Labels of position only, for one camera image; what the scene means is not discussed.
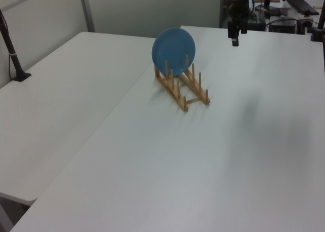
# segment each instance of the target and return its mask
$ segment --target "table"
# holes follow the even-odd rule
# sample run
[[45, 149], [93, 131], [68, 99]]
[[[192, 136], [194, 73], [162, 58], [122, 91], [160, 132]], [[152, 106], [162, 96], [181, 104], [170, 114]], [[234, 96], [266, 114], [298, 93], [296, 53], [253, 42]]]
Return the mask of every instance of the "table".
[[324, 231], [322, 44], [183, 28], [210, 105], [151, 65], [12, 232]]
[[[324, 0], [305, 0], [310, 6], [322, 6], [324, 3]], [[298, 11], [294, 8], [291, 7], [291, 5], [285, 1], [283, 2], [282, 0], [280, 0], [279, 3], [270, 3], [271, 6], [276, 7], [276, 8], [290, 8], [288, 10], [288, 17], [294, 18], [294, 19], [306, 19], [304, 17], [304, 15], [298, 13]], [[319, 15], [311, 15], [309, 16], [309, 19], [313, 19], [315, 22], [319, 22]]]
[[83, 32], [0, 90], [0, 196], [43, 193], [150, 65], [153, 41]]

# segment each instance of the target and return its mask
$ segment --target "gray wall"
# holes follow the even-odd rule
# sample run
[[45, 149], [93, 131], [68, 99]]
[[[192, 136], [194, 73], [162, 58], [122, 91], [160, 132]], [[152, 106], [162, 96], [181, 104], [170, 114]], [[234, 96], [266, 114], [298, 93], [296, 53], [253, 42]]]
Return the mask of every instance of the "gray wall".
[[156, 37], [181, 25], [218, 27], [220, 0], [88, 0], [96, 32]]
[[[23, 70], [87, 31], [81, 0], [27, 0], [3, 14]], [[0, 88], [8, 82], [8, 51], [0, 37]]]

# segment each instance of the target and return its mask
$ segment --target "blue plate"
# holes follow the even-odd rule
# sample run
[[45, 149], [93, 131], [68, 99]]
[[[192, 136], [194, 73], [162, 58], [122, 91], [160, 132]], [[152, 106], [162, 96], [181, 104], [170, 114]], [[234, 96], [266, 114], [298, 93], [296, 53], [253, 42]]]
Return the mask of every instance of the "blue plate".
[[186, 71], [186, 55], [188, 65], [193, 63], [195, 43], [192, 36], [181, 28], [169, 28], [156, 38], [152, 46], [152, 61], [156, 68], [166, 74], [165, 60], [168, 61], [168, 72], [173, 69], [174, 76]]

